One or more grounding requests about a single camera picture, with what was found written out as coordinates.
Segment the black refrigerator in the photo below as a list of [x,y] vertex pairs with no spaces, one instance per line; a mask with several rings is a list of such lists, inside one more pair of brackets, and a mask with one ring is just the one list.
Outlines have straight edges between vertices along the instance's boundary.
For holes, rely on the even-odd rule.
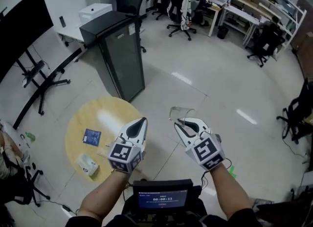
[[145,89],[137,16],[110,11],[80,27],[107,91],[130,102]]

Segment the round wooden table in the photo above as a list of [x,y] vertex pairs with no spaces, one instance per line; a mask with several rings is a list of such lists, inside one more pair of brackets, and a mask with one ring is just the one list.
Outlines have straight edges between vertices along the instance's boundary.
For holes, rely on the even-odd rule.
[[[75,170],[90,180],[103,182],[111,174],[112,168],[106,158],[97,154],[97,150],[102,148],[107,152],[121,127],[140,117],[134,106],[116,97],[101,97],[83,105],[68,123],[65,138],[67,156]],[[99,147],[83,143],[86,129],[101,132]],[[92,177],[87,176],[75,163],[82,153],[99,165]]]

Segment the digital timer display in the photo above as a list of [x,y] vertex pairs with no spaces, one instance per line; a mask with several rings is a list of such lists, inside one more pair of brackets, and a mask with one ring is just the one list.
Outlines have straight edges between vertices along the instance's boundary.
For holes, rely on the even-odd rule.
[[140,208],[176,208],[185,205],[187,190],[139,192],[138,196]]

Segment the black trash bin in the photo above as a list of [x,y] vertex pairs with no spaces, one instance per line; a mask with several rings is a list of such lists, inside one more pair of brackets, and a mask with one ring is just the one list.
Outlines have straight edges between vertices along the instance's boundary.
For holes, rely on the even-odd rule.
[[227,35],[228,28],[225,26],[219,26],[219,32],[217,33],[217,37],[220,39],[224,39],[225,36]]

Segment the wrist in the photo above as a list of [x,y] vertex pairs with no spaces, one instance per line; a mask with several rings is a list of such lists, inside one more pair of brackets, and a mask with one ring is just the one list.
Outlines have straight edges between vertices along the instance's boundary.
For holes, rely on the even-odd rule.
[[217,173],[223,169],[225,169],[225,166],[222,163],[220,163],[220,164],[216,165],[213,169],[210,170],[210,174],[213,176],[215,173]]
[[131,174],[119,170],[114,170],[113,174],[115,174],[115,176],[119,176],[120,178],[126,179],[127,181],[131,177]]

